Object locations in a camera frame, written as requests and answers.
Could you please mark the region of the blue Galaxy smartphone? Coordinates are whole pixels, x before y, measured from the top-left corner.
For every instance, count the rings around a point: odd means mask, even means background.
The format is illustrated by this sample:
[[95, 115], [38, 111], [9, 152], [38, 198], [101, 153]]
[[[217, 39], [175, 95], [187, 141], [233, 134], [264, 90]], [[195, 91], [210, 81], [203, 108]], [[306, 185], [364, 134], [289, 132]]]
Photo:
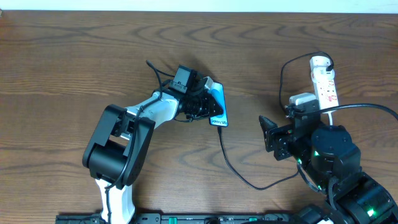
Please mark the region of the blue Galaxy smartphone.
[[224, 98], [224, 88], [221, 83], [214, 82], [209, 93], [215, 99], [214, 110], [209, 118], [209, 122], [213, 126], [227, 127], [228, 116], [226, 111], [226, 103]]

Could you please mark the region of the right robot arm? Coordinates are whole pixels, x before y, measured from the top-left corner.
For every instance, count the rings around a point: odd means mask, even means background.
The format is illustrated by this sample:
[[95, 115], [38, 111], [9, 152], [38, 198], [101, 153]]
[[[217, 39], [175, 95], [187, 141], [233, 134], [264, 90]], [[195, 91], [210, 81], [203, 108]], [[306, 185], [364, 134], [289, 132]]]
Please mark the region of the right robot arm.
[[333, 223], [397, 223], [397, 204], [391, 194], [361, 167], [361, 151], [344, 126], [325, 124], [321, 114], [348, 108], [391, 109], [355, 103], [320, 109], [318, 100], [285, 107], [291, 124], [278, 126], [259, 116], [266, 151], [276, 160], [296, 160], [299, 174], [315, 192], [325, 195]]

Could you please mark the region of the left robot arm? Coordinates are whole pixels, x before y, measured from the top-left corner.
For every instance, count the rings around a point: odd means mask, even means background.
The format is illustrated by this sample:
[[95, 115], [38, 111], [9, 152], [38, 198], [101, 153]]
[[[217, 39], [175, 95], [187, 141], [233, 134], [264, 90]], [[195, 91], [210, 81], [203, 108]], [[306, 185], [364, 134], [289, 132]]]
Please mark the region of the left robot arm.
[[132, 220], [136, 211], [132, 185], [153, 132], [179, 114], [186, 116], [187, 123], [208, 119], [212, 126], [227, 127], [223, 85], [181, 65], [170, 80], [159, 81], [149, 99], [135, 106], [104, 109], [82, 158], [101, 192], [103, 223]]

